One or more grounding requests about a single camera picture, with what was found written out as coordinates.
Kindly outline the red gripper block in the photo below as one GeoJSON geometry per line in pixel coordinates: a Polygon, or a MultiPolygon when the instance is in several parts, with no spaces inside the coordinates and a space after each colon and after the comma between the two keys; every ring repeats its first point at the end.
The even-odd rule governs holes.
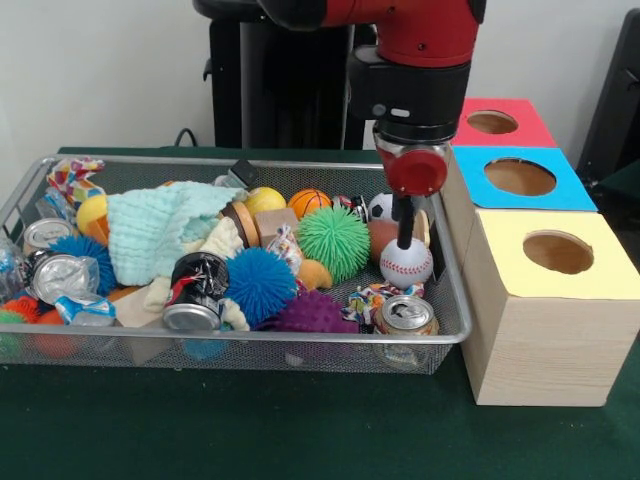
{"type": "Polygon", "coordinates": [[[387,183],[393,193],[392,218],[398,222],[397,245],[412,244],[415,209],[410,196],[431,196],[444,185],[448,173],[449,143],[403,144],[374,133],[387,183]]]}

